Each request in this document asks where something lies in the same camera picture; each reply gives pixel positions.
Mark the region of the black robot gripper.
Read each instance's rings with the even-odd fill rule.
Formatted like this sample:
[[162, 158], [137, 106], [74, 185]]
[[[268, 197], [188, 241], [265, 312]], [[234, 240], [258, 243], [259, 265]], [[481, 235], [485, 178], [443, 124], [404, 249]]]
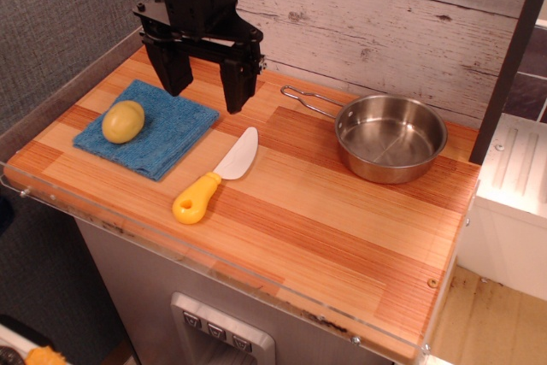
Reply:
[[220, 64], [229, 114], [255, 96], [264, 57], [262, 32], [237, 12], [238, 0], [155, 0], [138, 3], [133, 13], [163, 89], [178, 96], [192, 81], [189, 56]]

